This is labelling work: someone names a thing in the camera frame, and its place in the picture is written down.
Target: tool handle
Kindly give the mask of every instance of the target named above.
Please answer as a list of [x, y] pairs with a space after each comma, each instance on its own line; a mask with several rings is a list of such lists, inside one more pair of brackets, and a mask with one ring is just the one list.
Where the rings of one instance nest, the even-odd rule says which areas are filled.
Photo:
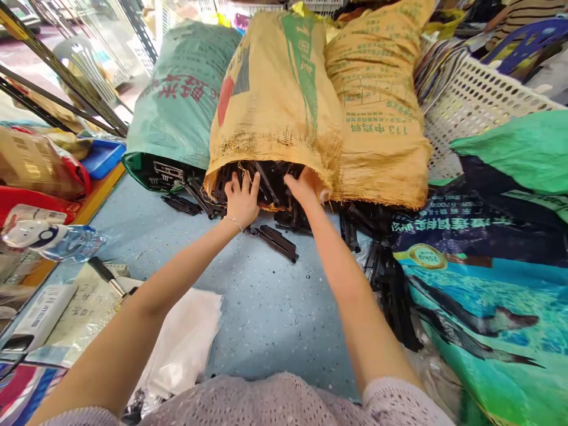
[[98, 257], [96, 256], [91, 257], [88, 263], [93, 267], [93, 269], [104, 281], [110, 282], [110, 280], [115, 279], [112, 272], [105, 266], [105, 264]]

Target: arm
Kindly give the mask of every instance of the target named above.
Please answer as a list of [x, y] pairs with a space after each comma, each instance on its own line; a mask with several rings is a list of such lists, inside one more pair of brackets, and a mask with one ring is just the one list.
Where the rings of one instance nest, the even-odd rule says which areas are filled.
[[493, 31], [497, 26], [507, 17], [509, 12], [511, 11], [511, 7], [505, 6], [501, 12], [497, 14], [495, 18], [490, 20], [485, 28], [483, 29], [484, 33], [489, 33]]
[[422, 389], [401, 344], [387, 324], [355, 258], [327, 218], [315, 195], [315, 173], [305, 168], [298, 180], [286, 175], [292, 195], [304, 208], [325, 275], [337, 301], [359, 391], [380, 377], [397, 377]]
[[[227, 216], [246, 227], [259, 214], [260, 175], [249, 193], [248, 175], [239, 188], [237, 174], [225, 186]], [[215, 256], [239, 233], [223, 219], [182, 250], [138, 289], [93, 340], [30, 420], [37, 425], [75, 408], [97, 406], [120, 417], [134, 391], [167, 313], [199, 279]]]

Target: person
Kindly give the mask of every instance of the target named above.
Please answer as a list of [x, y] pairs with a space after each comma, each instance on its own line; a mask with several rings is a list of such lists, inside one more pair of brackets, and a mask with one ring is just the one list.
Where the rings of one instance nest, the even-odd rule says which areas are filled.
[[483, 58], [513, 31], [533, 22], [553, 18], [562, 13], [565, 7], [566, 0], [511, 0], [511, 3], [485, 26], [484, 33], [495, 30], [495, 34], [485, 46], [473, 52], [472, 56], [476, 59]]
[[[351, 251], [316, 195], [320, 181], [305, 167], [285, 176], [304, 208], [337, 301], [360, 407], [308, 386], [290, 373], [246, 382], [217, 376], [164, 402], [142, 426], [172, 425], [451, 425], [424, 393]], [[118, 424], [168, 311], [213, 258], [259, 214], [260, 175], [227, 182], [227, 216], [156, 272], [88, 346], [30, 419], [30, 425]]]

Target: bracelet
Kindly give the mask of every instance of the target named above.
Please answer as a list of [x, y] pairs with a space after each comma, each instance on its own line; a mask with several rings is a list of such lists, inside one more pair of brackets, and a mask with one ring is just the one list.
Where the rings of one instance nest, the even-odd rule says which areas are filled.
[[238, 230], [243, 232], [243, 227], [241, 226], [241, 224], [234, 218], [234, 217], [230, 217], [230, 216], [225, 216], [223, 219], [229, 219], [231, 222], [234, 222], [236, 226], [238, 226]]

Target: gray knit sweater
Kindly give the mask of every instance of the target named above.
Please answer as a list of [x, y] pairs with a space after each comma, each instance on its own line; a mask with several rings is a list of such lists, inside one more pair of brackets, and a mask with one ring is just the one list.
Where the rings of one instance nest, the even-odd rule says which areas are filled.
[[[46, 426], [114, 426], [109, 411], [86, 407], [63, 413]], [[290, 373], [257, 382], [216, 377], [165, 402], [141, 426], [433, 426], [452, 425], [421, 390], [399, 379], [370, 383], [363, 407], [308, 386]]]

